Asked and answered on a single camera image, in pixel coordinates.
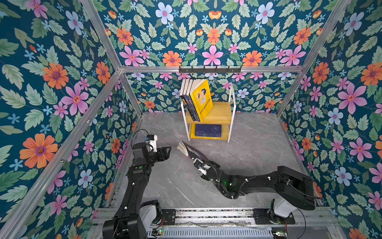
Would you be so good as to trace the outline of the dark wolf cover book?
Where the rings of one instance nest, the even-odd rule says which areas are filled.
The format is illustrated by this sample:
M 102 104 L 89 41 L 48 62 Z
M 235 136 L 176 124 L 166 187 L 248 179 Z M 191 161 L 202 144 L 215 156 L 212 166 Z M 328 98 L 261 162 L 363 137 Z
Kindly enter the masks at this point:
M 180 150 L 188 158 L 199 159 L 202 162 L 209 161 L 208 158 L 203 153 L 201 153 L 194 147 L 190 146 L 189 144 L 185 143 L 184 141 L 181 141 L 177 145 L 177 149 Z

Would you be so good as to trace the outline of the navy book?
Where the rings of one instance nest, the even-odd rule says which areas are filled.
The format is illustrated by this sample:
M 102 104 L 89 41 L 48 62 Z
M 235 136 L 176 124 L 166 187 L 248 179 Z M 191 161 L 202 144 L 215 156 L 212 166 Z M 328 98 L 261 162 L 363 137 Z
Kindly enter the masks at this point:
M 197 137 L 217 137 L 222 135 L 222 125 L 220 124 L 196 124 L 195 136 Z

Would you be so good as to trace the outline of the purple old man book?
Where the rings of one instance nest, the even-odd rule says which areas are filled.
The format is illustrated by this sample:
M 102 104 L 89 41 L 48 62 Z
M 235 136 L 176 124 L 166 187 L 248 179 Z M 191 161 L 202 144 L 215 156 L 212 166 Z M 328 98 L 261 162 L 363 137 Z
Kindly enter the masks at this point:
M 193 121 L 196 121 L 198 118 L 196 117 L 196 112 L 195 112 L 195 108 L 194 108 L 194 105 L 193 105 L 193 102 L 192 102 L 192 99 L 188 93 L 188 87 L 189 87 L 189 83 L 190 83 L 190 79 L 188 79 L 188 86 L 187 86 L 187 89 L 186 89 L 186 96 L 187 96 L 187 99 L 188 99 L 188 104 L 189 104 L 189 107 L 191 108 L 191 111 L 193 113 L 193 116 L 194 116 L 194 120 Z
M 186 86 L 187 104 L 188 104 L 190 115 L 191 115 L 193 121 L 200 121 L 199 115 L 197 113 L 197 109 L 196 109 L 194 102 L 191 98 L 192 84 L 193 84 L 193 79 L 188 79 L 187 86 Z

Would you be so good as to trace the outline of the yellow book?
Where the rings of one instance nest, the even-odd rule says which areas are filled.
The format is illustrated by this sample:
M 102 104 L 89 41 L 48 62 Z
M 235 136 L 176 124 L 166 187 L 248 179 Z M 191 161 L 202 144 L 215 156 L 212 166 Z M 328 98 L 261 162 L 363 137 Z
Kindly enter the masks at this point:
M 197 137 L 195 136 L 195 125 L 191 125 L 191 131 L 190 131 L 190 138 L 193 139 L 213 139 L 213 140 L 223 140 L 223 141 L 228 141 L 228 136 L 229 136 L 229 125 L 228 124 L 221 124 L 222 125 L 222 135 L 220 138 L 217 137 Z
M 194 80 L 191 85 L 190 96 L 196 109 L 199 121 L 203 122 L 213 108 L 208 80 Z

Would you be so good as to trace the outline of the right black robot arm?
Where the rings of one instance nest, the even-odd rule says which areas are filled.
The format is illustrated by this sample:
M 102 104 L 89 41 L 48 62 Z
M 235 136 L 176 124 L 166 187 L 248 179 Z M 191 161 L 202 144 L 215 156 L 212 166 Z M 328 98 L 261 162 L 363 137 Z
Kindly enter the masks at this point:
M 271 201 L 265 215 L 255 218 L 268 219 L 274 224 L 283 223 L 296 210 L 315 210 L 313 181 L 310 177 L 279 166 L 277 171 L 264 175 L 242 176 L 224 173 L 213 161 L 194 158 L 194 167 L 201 173 L 201 178 L 212 182 L 226 198 L 236 200 L 240 196 L 252 193 L 276 193 L 278 198 Z

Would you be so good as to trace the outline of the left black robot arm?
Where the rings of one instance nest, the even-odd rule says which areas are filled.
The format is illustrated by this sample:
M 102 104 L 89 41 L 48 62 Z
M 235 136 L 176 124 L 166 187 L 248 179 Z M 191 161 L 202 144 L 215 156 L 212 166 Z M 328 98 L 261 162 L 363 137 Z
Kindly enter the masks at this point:
M 133 163 L 127 172 L 128 185 L 119 209 L 112 220 L 102 227 L 104 239 L 147 239 L 153 222 L 161 221 L 161 209 L 157 200 L 142 202 L 152 167 L 170 157 L 171 147 L 154 150 L 148 143 L 132 147 Z

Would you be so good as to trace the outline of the yellow book on shelf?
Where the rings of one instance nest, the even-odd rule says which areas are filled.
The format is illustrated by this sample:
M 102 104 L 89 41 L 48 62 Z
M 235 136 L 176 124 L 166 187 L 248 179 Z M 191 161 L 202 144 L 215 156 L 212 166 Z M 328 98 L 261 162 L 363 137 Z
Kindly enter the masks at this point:
M 229 136 L 229 125 L 228 124 L 221 124 L 222 125 L 222 135 L 220 138 L 217 137 L 197 137 L 195 136 L 195 125 L 191 125 L 191 131 L 190 131 L 190 138 L 193 139 L 213 139 L 213 140 L 223 140 L 223 141 L 228 141 L 228 136 Z

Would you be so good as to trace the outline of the black book gold title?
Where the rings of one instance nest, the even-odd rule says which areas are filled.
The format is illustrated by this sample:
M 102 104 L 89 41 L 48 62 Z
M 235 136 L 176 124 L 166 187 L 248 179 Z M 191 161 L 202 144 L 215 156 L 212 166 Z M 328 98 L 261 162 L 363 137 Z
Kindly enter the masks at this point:
M 190 114 L 192 120 L 194 120 L 194 116 L 193 116 L 193 113 L 191 111 L 191 108 L 189 107 L 188 99 L 186 96 L 186 89 L 188 86 L 187 84 L 188 84 L 188 79 L 185 79 L 182 81 L 181 90 L 180 90 L 180 98 L 182 99 L 183 103 L 185 104 L 187 111 Z

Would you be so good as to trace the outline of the white wooden book shelf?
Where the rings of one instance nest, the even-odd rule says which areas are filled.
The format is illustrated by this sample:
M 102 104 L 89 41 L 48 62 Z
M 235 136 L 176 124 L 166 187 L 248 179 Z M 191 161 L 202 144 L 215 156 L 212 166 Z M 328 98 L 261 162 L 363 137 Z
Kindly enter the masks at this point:
M 229 136 L 228 136 L 228 141 L 226 142 L 230 142 L 233 122 L 234 122 L 235 113 L 236 113 L 236 99 L 235 99 L 234 87 L 232 85 L 228 85 L 228 92 L 229 92 L 229 96 L 225 102 L 213 101 L 213 108 L 203 122 L 192 120 L 190 114 L 187 111 L 185 104 L 180 98 L 181 99 L 180 105 L 182 109 L 182 115 L 184 119 L 186 135 L 188 140 L 193 139 L 193 138 L 190 138 L 190 131 L 191 131 L 192 124 L 228 124 Z

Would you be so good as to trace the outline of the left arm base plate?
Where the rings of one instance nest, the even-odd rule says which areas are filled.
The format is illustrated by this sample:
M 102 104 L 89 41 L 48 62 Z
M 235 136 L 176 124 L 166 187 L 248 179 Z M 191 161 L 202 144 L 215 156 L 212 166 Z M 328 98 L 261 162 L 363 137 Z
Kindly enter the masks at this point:
M 175 225 L 176 213 L 175 209 L 156 210 L 156 216 L 151 223 L 151 226 L 167 226 Z

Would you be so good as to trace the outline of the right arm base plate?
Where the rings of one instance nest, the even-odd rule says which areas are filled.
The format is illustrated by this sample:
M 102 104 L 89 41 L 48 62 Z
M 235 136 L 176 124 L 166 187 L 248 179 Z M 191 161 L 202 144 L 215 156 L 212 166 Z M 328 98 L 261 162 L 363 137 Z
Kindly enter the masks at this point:
M 253 218 L 255 220 L 256 225 L 295 225 L 295 219 L 293 217 L 293 214 L 290 213 L 289 216 L 286 218 L 277 216 L 277 215 L 271 215 L 270 209 L 266 208 L 260 208 L 260 209 L 253 209 Z

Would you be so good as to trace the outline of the black wall hook rail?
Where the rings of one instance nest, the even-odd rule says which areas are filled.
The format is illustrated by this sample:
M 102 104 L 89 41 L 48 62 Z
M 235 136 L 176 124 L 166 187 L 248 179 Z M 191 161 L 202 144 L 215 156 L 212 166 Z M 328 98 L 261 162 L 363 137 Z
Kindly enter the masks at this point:
M 179 73 L 217 73 L 217 74 L 227 74 L 227 73 L 240 73 L 242 67 L 231 67 L 231 66 L 188 66 L 188 67 L 179 67 Z

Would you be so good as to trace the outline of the aluminium front rail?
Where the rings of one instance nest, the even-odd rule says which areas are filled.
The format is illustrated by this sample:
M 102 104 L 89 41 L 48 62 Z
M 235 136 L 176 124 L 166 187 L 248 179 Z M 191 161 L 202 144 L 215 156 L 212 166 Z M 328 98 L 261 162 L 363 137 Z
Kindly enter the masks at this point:
M 256 225 L 253 209 L 175 208 L 175 225 L 151 226 L 149 239 L 344 239 L 328 207 L 292 212 L 295 225 Z

